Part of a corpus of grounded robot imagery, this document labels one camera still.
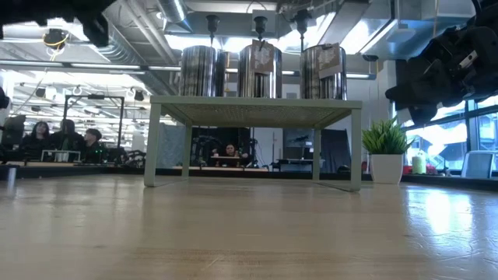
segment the white table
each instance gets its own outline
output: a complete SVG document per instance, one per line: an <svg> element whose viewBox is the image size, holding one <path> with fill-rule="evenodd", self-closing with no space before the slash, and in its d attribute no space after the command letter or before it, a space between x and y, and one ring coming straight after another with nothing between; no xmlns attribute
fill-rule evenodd
<svg viewBox="0 0 498 280"><path fill-rule="evenodd" d="M320 180L321 130L351 115L351 191L361 186L361 101L151 96L145 185L155 187L161 114L185 124L182 177L188 177L192 126L313 128L313 180Z"/></svg>

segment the man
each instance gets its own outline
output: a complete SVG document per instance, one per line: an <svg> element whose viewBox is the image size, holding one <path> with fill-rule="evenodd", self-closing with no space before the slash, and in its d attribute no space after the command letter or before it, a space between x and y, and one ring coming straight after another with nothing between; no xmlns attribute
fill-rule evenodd
<svg viewBox="0 0 498 280"><path fill-rule="evenodd" d="M71 120L61 121L61 130L50 137L50 143L60 151L85 151L85 139L75 131L75 122ZM75 154L69 155L69 162L74 161Z"/></svg>
<svg viewBox="0 0 498 280"><path fill-rule="evenodd" d="M86 151L84 159L85 163L102 163L104 148L99 143L99 140L101 139L102 134L100 133L100 131L96 130L95 128L86 130Z"/></svg>

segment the wooden table surface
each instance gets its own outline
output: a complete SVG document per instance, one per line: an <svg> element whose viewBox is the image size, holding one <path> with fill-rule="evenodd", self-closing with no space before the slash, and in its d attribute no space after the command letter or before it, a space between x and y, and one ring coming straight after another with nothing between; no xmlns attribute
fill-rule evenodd
<svg viewBox="0 0 498 280"><path fill-rule="evenodd" d="M158 179L0 186L0 279L498 279L496 193Z"/></svg>

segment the table leg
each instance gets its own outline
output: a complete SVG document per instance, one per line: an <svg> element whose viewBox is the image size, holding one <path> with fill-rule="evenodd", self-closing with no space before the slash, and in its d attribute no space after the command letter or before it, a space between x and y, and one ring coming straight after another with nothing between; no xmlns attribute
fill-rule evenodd
<svg viewBox="0 0 498 280"><path fill-rule="evenodd" d="M313 180L320 180L321 129L315 128L313 139Z"/></svg>
<svg viewBox="0 0 498 280"><path fill-rule="evenodd" d="M361 110L351 112L351 191L361 189Z"/></svg>
<svg viewBox="0 0 498 280"><path fill-rule="evenodd" d="M147 138L146 171L144 184L146 187L156 186L157 144L159 141L159 119L161 105L153 103L150 107L149 136Z"/></svg>
<svg viewBox="0 0 498 280"><path fill-rule="evenodd" d="M183 178L188 177L191 148L192 148L192 126L191 124L187 124L185 125L185 147L184 147L184 162L183 162L184 165L181 170L181 176Z"/></svg>

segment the hanging tag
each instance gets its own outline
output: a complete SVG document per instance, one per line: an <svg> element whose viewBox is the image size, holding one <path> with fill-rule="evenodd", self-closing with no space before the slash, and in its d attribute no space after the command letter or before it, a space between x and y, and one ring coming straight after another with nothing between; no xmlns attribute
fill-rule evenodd
<svg viewBox="0 0 498 280"><path fill-rule="evenodd" d="M339 43L325 44L319 47L317 65L320 79L340 73L342 71L342 61Z"/></svg>
<svg viewBox="0 0 498 280"><path fill-rule="evenodd" d="M252 40L251 67L254 69L254 72L261 74L272 73L274 57L275 47L272 44Z"/></svg>

